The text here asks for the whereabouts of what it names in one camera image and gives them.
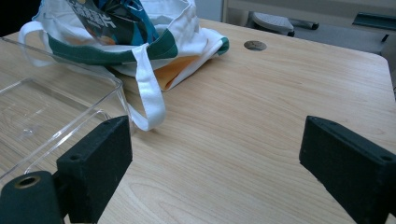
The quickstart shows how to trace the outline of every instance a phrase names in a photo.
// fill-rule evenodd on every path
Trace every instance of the bag handle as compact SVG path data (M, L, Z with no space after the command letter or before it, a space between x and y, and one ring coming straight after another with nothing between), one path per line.
M149 131L160 125L164 121L166 115L163 94L149 61L147 53L148 45L149 44L146 43L132 49L132 53L137 61L135 79L137 81L146 118L131 105L128 105L134 123L143 131Z
M29 21L25 23L21 29L20 33L18 35L18 42L22 43L23 45L26 45L26 37L32 33L32 32L40 32L40 37L43 40L45 38L45 32L44 32L44 27L39 21ZM22 53L24 57L34 66L37 67L42 67L42 66L47 66L52 64L53 62L48 62L48 61L43 61L43 60L38 60L33 57L31 57L27 52L25 47L21 47Z
M26 45L26 37L30 33L37 31L40 32L40 37L43 40L42 42L46 45L47 50L51 52L50 46L47 46L48 40L45 40L48 36L39 21L29 21L25 23L20 30L18 41L23 45ZM149 131L154 127L159 126L164 121L166 115L163 95L149 61L147 53L148 45L149 44L144 44L142 46L132 48L132 54L137 62L135 79L137 81L146 117L141 115L136 109L128 104L132 120L136 126L143 131ZM21 50L26 59L35 66L46 66L53 63L38 60L29 56L26 52L26 48L24 47L21 47Z

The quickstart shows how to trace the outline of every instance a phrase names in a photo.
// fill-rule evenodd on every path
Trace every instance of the tote bag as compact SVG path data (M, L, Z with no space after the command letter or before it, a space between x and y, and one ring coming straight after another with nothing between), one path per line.
M171 90L207 60L229 49L226 36L200 27L193 0L142 0L160 37L141 46L101 45L67 1L42 0L37 15L22 26L19 41L24 44L30 33L39 32L49 53L135 77L146 116L131 105L129 109L134 123L143 131L157 127L165 119L162 91ZM77 13L90 16L89 11Z

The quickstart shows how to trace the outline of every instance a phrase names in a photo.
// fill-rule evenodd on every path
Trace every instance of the transparent acrylic container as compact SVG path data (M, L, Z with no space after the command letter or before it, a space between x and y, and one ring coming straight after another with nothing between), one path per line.
M0 52L0 189L32 171L54 173L88 132L129 114L115 77L6 38Z

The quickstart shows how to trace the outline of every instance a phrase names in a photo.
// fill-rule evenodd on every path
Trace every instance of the floor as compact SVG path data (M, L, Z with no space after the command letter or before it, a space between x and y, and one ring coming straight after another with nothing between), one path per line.
M280 35L286 35L287 33L280 33L260 27L251 19L252 13L249 13L246 27L262 30L265 32L276 33ZM347 29L344 27L331 26L327 24L319 24L317 30L312 30L312 22L290 20L294 26L294 37L311 40L319 43L334 45L347 49L360 50L364 52L370 52L374 54L381 54L381 50L384 47L383 42L384 35L367 32L363 30Z

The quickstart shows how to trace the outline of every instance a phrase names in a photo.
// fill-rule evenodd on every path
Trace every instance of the chair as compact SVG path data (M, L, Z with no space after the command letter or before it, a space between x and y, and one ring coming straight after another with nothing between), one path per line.
M260 25L261 27L278 31L278 32L288 32L288 36L294 36L294 26L290 23L288 18L268 15L260 12L254 12L252 20ZM313 23L311 26L312 30L317 30L319 28L318 23Z

